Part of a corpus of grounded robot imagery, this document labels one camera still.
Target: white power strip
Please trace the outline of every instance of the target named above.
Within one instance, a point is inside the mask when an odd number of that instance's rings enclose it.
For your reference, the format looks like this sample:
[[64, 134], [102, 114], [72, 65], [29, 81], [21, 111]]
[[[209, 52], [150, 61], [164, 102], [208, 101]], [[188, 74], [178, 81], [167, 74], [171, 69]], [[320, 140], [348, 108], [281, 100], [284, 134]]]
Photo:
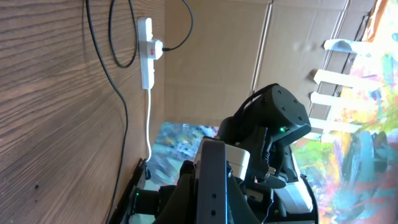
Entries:
[[147, 162], [152, 157], [152, 148], [149, 141], [150, 121], [150, 89], [155, 84], [154, 60], [159, 59], [162, 54], [163, 43], [161, 40], [152, 40], [152, 19], [148, 17], [138, 18], [138, 41], [139, 56], [141, 62], [142, 88], [148, 90], [148, 110], [146, 121], [146, 143], [148, 149]]

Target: colorful painting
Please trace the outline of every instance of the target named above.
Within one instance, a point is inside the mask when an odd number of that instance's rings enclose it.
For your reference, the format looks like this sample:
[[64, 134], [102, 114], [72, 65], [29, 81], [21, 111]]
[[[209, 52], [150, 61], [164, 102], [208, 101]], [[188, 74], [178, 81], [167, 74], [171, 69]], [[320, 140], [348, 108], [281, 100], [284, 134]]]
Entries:
[[398, 223], [397, 13], [398, 1], [389, 1], [373, 39], [377, 51], [357, 56], [350, 73], [381, 82], [382, 88], [341, 92], [370, 108], [334, 113], [335, 121], [362, 128], [331, 133], [324, 143], [301, 139], [292, 145], [317, 197], [321, 223]]

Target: black cable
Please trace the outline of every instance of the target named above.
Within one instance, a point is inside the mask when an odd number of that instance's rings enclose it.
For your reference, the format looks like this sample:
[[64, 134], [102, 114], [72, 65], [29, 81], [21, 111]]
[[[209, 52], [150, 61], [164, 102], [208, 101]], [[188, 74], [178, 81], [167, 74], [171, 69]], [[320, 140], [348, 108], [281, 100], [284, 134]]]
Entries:
[[130, 65], [133, 63], [134, 59], [136, 59], [136, 54], [137, 54], [137, 49], [138, 49], [138, 41], [137, 41], [137, 40], [138, 40], [138, 36], [137, 36], [136, 16], [135, 16], [135, 14], [134, 14], [134, 9], [133, 9], [133, 6], [132, 6], [132, 2], [131, 2], [131, 0], [129, 0], [130, 10], [131, 10], [131, 16], [132, 16], [132, 23], [133, 23], [133, 25], [134, 25], [134, 35], [135, 35], [135, 38], [136, 38], [136, 41], [135, 41], [135, 45], [136, 45], [136, 46], [135, 46], [135, 48], [134, 48], [134, 53], [133, 53], [133, 55], [132, 55], [132, 58], [131, 58], [130, 62], [127, 63], [127, 65], [123, 65], [123, 64], [118, 60], [118, 58], [117, 58], [117, 56], [116, 56], [116, 51], [114, 50], [114, 47], [113, 47], [113, 39], [112, 39], [112, 17], [113, 17], [114, 2], [115, 2], [115, 0], [112, 0], [112, 1], [111, 1], [111, 6], [110, 6], [110, 9], [109, 9], [109, 22], [108, 22], [109, 45], [111, 46], [111, 53], [112, 53], [112, 56], [113, 56], [114, 61], [116, 62], [116, 65], [118, 65], [118, 66], [121, 67], [121, 68], [128, 68], [128, 67], [130, 67]]
[[162, 49], [163, 51], [171, 51], [171, 50], [175, 50], [175, 49], [181, 47], [181, 45], [182, 45], [185, 41], [187, 41], [188, 37], [191, 35], [192, 29], [193, 29], [193, 14], [192, 14], [191, 8], [190, 8], [189, 5], [187, 4], [187, 2], [185, 2], [185, 0], [182, 0], [182, 2], [184, 2], [184, 4], [187, 6], [187, 8], [188, 8], [188, 10], [189, 10], [189, 13], [191, 14], [191, 29], [189, 30], [189, 33], [188, 33], [187, 37], [186, 37], [180, 44], [178, 44], [176, 47], [173, 47], [173, 48], [164, 47], [164, 48]]
[[[87, 21], [88, 21], [88, 25], [89, 25], [89, 28], [90, 28], [91, 38], [93, 39], [93, 44], [94, 44], [98, 59], [101, 62], [102, 68], [103, 68], [103, 70], [105, 72], [106, 77], [108, 78], [108, 81], [112, 85], [113, 90], [120, 97], [120, 100], [122, 101], [123, 106], [124, 106], [124, 112], [126, 114], [126, 129], [124, 130], [123, 146], [122, 146], [122, 151], [121, 151], [120, 164], [119, 164], [119, 169], [118, 169], [118, 176], [116, 177], [116, 186], [114, 188], [113, 195], [112, 195], [111, 207], [109, 208], [109, 211], [108, 211], [108, 214], [107, 214], [107, 217], [106, 217], [106, 223], [109, 223], [109, 219], [111, 218], [112, 208], [114, 206], [114, 203], [115, 203], [115, 200], [116, 200], [116, 194], [117, 194], [118, 187], [119, 187], [119, 178], [120, 178], [121, 168], [122, 168], [122, 163], [123, 163], [124, 148], [126, 147], [127, 131], [129, 129], [129, 111], [128, 111], [128, 108], [127, 108], [126, 100], [124, 99], [122, 93], [119, 91], [118, 87], [114, 84], [114, 82], [113, 82], [113, 80], [112, 80], [112, 78], [111, 78], [111, 76], [110, 76], [110, 74], [108, 72], [108, 69], [106, 68], [104, 60], [102, 58], [102, 55], [101, 55], [101, 52], [100, 52], [100, 48], [98, 47], [98, 43], [97, 43], [97, 40], [96, 40], [96, 37], [95, 37], [95, 32], [94, 32], [94, 27], [93, 27], [93, 21], [91, 20], [90, 0], [86, 0], [86, 11], [87, 11]], [[133, 55], [133, 58], [132, 58], [131, 62], [129, 62], [129, 64], [126, 65], [125, 67], [130, 66], [132, 64], [132, 62], [134, 61], [137, 48], [134, 51], [135, 52], [134, 52], [134, 55]]]

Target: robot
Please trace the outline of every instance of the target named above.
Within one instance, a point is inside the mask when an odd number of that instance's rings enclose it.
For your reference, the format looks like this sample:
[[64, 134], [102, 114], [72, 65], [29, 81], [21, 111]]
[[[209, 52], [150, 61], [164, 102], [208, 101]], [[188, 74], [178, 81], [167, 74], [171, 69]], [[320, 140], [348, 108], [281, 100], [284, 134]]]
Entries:
[[289, 146], [310, 131], [304, 105], [282, 86], [266, 86], [215, 138], [202, 139], [177, 185], [143, 190], [150, 173], [141, 160], [110, 223], [138, 213], [154, 215], [156, 224], [318, 223], [315, 196]]

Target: white plastic part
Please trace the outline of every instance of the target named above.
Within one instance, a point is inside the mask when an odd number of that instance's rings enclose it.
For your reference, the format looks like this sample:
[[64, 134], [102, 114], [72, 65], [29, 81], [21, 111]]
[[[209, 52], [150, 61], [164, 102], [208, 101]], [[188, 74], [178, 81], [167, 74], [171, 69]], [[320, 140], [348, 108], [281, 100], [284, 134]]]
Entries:
[[[195, 157], [195, 164], [200, 161], [201, 158], [201, 148], [205, 141], [212, 141], [211, 139], [202, 139], [197, 156]], [[248, 170], [250, 153], [244, 149], [240, 149], [238, 147], [230, 146], [225, 144], [226, 151], [226, 160], [229, 162], [229, 165], [232, 168], [232, 174], [235, 177], [238, 177], [244, 180], [246, 176], [246, 171]]]
[[362, 110], [362, 111], [368, 111], [373, 106], [375, 106], [375, 104], [372, 101], [369, 102], [364, 100], [351, 100], [343, 97], [319, 94], [317, 92], [311, 93], [311, 102], [321, 105], [338, 106], [341, 108], [348, 108], [348, 109]]
[[155, 83], [154, 60], [162, 54], [163, 43], [161, 40], [152, 40], [152, 19], [138, 18], [139, 56], [141, 63], [142, 88], [150, 90]]
[[[292, 159], [297, 176], [300, 177], [300, 171], [293, 154]], [[298, 178], [298, 182], [287, 183], [286, 187], [274, 189], [274, 191], [284, 204], [286, 212], [291, 214], [303, 214], [312, 211], [312, 199], [301, 178]]]
[[349, 124], [337, 121], [325, 121], [315, 118], [310, 118], [310, 122], [313, 128], [328, 129], [330, 131], [342, 131], [347, 133], [355, 133], [359, 128], [362, 128], [362, 126], [358, 124]]
[[344, 75], [337, 72], [330, 72], [318, 69], [314, 77], [319, 85], [321, 82], [333, 83], [347, 87], [357, 88], [359, 90], [375, 91], [381, 87], [381, 83], [366, 78], [359, 78], [353, 75]]

